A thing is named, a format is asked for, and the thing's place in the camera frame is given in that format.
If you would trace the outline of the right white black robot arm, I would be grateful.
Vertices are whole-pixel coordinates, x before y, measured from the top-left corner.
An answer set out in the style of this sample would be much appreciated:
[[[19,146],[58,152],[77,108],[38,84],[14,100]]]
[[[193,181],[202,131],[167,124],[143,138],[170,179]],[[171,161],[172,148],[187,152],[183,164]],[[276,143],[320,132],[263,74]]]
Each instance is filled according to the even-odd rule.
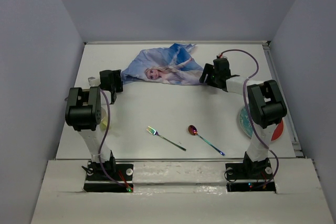
[[[243,96],[253,134],[238,171],[248,178],[255,177],[267,167],[271,138],[277,125],[287,115],[278,83],[272,79],[255,81],[251,77],[232,75],[226,58],[215,59],[213,64],[207,63],[200,83]]]

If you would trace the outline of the blue princess print placemat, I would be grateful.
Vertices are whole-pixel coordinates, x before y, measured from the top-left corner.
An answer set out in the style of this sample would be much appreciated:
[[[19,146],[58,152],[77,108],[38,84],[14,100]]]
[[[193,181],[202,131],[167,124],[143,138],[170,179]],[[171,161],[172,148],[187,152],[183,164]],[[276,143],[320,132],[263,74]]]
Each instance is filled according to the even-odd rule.
[[[182,86],[197,86],[203,73],[192,57],[193,44],[174,43],[170,47],[144,49],[121,72],[124,83],[148,81]]]

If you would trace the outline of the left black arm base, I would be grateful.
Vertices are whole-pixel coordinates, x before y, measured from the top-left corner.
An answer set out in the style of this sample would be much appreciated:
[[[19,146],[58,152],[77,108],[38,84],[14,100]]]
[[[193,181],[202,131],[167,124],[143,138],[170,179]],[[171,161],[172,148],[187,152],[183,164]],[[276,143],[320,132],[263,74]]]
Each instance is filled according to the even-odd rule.
[[[89,161],[81,168],[85,171],[83,190],[87,193],[132,193],[133,173],[132,163],[117,163],[116,170],[109,167],[105,171],[101,169],[99,163]]]

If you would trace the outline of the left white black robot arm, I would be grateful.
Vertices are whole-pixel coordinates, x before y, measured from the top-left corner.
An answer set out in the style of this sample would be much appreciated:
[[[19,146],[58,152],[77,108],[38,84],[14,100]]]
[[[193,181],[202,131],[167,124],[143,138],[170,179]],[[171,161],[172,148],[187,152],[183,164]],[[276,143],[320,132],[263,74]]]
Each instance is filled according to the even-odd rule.
[[[104,179],[111,179],[117,166],[112,150],[104,142],[107,134],[100,130],[103,119],[101,97],[108,109],[115,103],[117,94],[123,91],[121,70],[103,70],[99,72],[98,80],[97,86],[87,90],[70,88],[65,120],[83,138],[91,155],[92,170],[98,171]]]

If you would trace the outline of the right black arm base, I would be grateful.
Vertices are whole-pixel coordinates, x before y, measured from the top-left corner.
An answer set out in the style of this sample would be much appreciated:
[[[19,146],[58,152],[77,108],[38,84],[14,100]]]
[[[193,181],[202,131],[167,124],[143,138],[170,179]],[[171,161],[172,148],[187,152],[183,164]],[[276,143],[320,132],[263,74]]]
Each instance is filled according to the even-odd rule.
[[[248,173],[243,170],[242,163],[225,164],[224,178],[229,193],[235,192],[276,192],[271,164]]]

